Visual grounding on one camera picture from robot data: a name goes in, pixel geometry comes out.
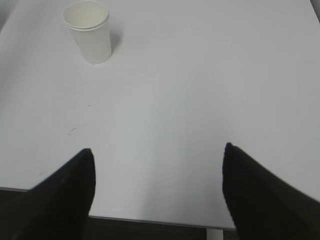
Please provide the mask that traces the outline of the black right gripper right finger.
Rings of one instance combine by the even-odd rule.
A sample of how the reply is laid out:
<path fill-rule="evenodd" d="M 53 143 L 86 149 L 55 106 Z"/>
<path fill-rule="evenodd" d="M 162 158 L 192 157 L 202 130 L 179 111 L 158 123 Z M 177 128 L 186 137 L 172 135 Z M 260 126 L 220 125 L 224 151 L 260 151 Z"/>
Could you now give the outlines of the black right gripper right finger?
<path fill-rule="evenodd" d="M 320 203 L 227 143 L 222 192 L 241 240 L 318 240 Z"/>

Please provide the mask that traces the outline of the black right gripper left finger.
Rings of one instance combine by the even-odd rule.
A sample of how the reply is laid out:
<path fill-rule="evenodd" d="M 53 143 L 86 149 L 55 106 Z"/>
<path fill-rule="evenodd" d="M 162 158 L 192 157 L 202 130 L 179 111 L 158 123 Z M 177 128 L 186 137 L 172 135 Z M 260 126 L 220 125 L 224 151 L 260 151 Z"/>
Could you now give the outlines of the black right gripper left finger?
<path fill-rule="evenodd" d="M 95 191 L 94 155 L 84 148 L 41 183 L 0 205 L 0 238 L 80 240 Z"/>

